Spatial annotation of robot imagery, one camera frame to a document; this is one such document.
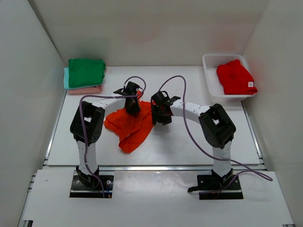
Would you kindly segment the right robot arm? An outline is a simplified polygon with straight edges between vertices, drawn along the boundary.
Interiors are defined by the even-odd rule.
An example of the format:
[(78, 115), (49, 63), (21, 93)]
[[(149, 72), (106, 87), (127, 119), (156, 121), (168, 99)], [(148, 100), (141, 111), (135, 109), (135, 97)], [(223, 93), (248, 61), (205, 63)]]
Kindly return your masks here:
[(172, 123), (173, 116), (183, 117), (184, 122), (191, 120), (200, 124), (206, 141), (213, 149), (213, 186), (221, 190), (229, 184), (233, 174), (231, 145), (236, 127), (220, 104), (211, 107), (198, 105), (159, 91), (151, 97), (151, 113), (153, 124)]

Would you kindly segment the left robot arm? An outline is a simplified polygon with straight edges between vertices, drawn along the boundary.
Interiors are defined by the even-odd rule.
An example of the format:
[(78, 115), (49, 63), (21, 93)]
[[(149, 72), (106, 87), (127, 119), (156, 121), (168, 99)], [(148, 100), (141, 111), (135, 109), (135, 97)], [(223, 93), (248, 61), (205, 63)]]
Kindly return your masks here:
[(76, 172), (89, 190), (104, 190), (96, 160), (96, 142), (101, 136), (105, 117), (120, 109), (132, 116), (138, 115), (141, 110), (138, 96), (143, 92), (144, 88), (129, 81), (110, 96), (85, 95), (80, 99), (70, 132), (79, 151), (80, 164), (76, 166)]

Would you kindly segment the orange t shirt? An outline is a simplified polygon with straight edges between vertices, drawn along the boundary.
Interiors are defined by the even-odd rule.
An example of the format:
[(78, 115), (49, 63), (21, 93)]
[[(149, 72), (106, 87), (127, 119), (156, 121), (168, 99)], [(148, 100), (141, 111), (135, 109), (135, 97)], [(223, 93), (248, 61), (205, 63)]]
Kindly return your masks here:
[(129, 115), (125, 109), (109, 114), (104, 126), (119, 137), (119, 148), (126, 154), (136, 150), (150, 134), (152, 123), (151, 103), (140, 101), (140, 112)]

